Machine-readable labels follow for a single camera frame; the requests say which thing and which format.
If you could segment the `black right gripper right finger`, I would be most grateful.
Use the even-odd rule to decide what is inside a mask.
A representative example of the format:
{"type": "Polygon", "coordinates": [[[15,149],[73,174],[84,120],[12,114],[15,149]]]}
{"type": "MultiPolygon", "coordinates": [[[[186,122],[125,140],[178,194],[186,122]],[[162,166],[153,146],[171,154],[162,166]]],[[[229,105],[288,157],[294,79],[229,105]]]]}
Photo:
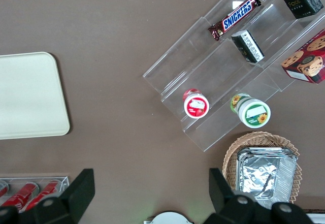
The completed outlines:
{"type": "Polygon", "coordinates": [[[267,209],[243,193],[234,194],[218,168],[209,169],[209,196],[215,212],[205,223],[313,223],[295,204],[277,202],[267,209]]]}

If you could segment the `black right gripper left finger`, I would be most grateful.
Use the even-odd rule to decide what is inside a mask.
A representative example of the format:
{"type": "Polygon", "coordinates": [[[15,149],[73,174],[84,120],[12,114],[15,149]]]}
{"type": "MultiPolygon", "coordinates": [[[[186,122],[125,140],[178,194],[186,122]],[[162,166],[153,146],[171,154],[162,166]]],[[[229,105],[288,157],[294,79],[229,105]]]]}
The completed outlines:
{"type": "Polygon", "coordinates": [[[78,223],[94,195],[94,170],[83,169],[59,197],[44,199],[23,213],[14,206],[1,207],[1,223],[78,223]]]}

